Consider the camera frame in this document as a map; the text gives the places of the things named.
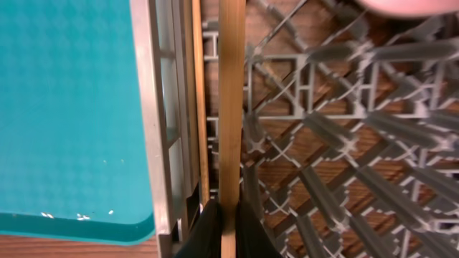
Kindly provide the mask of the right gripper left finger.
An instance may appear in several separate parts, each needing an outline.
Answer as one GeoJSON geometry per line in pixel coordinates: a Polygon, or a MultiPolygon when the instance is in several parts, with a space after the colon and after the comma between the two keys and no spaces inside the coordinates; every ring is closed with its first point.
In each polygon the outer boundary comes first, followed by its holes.
{"type": "Polygon", "coordinates": [[[218,201],[209,200],[175,258],[220,258],[221,238],[222,209],[218,201]]]}

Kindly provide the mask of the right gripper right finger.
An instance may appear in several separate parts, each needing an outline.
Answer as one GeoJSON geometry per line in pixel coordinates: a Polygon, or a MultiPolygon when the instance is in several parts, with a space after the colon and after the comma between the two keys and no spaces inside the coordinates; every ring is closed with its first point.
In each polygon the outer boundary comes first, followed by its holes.
{"type": "Polygon", "coordinates": [[[246,201],[238,203],[236,219],[237,258],[281,258],[270,241],[252,207],[246,201]]]}

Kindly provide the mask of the wooden chopstick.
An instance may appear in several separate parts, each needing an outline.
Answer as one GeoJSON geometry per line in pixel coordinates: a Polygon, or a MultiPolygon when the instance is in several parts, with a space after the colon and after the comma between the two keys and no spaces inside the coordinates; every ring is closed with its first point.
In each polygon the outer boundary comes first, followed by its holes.
{"type": "Polygon", "coordinates": [[[210,191],[209,161],[207,153],[207,116],[204,86],[204,54],[200,0],[192,0],[191,8],[193,25],[195,89],[197,98],[197,125],[199,136],[201,193],[202,204],[203,206],[206,206],[207,202],[210,200],[210,191]]]}
{"type": "Polygon", "coordinates": [[[219,202],[224,219],[221,256],[225,258],[237,256],[245,15],[245,0],[219,1],[219,202]]]}

